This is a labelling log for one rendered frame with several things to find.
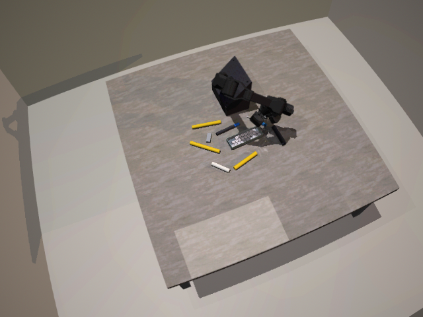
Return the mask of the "white cylinder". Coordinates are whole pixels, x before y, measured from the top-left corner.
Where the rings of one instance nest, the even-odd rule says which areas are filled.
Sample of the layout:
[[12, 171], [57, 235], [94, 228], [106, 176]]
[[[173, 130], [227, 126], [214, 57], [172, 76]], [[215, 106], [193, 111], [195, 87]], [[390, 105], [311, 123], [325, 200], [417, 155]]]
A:
[[221, 170], [224, 170], [224, 171], [226, 171], [226, 172], [229, 172], [230, 171], [230, 169], [229, 168], [227, 168], [227, 167], [224, 167], [224, 166], [222, 166], [222, 165], [220, 165], [220, 164], [218, 164], [218, 163], [215, 163], [215, 162], [212, 162], [212, 164], [211, 164], [212, 166], [214, 166], [214, 167], [216, 167], [216, 168], [219, 168], [219, 169], [221, 169]]

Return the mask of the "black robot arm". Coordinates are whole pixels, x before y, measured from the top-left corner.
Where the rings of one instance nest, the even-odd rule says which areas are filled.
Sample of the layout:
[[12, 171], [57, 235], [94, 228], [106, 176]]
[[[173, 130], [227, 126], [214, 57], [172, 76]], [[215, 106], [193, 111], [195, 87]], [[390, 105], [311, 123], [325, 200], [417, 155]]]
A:
[[[232, 76], [230, 76], [229, 78], [227, 76], [228, 75], [223, 71], [216, 73], [215, 79], [212, 83], [214, 88], [222, 90], [221, 92], [224, 96], [227, 96], [234, 100], [244, 99], [249, 102], [253, 101], [265, 106], [268, 110], [272, 111], [272, 113], [268, 113], [267, 115], [265, 115], [266, 117], [269, 117], [271, 123], [277, 123], [281, 119], [282, 114], [287, 116], [291, 116], [291, 114], [293, 114], [294, 107], [288, 104], [286, 99], [281, 97], [276, 98], [270, 95], [268, 95], [267, 97], [262, 96], [260, 94], [255, 93], [253, 90], [248, 89], [242, 82], [233, 79]], [[239, 83], [241, 83], [246, 90], [243, 97], [234, 98]]]

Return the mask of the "grey keyboard with white letter keys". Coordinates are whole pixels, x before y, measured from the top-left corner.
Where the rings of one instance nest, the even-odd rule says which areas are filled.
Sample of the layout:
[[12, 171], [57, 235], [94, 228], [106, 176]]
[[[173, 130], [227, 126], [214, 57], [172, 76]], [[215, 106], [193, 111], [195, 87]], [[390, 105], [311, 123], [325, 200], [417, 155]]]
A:
[[259, 127], [253, 126], [226, 139], [231, 150], [243, 146], [263, 136]]

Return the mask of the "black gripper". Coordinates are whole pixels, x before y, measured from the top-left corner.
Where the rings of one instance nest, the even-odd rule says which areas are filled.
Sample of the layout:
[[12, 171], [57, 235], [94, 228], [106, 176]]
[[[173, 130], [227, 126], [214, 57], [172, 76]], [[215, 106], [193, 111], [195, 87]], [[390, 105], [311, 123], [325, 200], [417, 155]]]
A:
[[256, 127], [260, 127], [264, 122], [265, 115], [268, 113], [272, 113], [272, 111], [268, 110], [265, 106], [260, 105], [259, 111], [255, 112], [249, 119]]

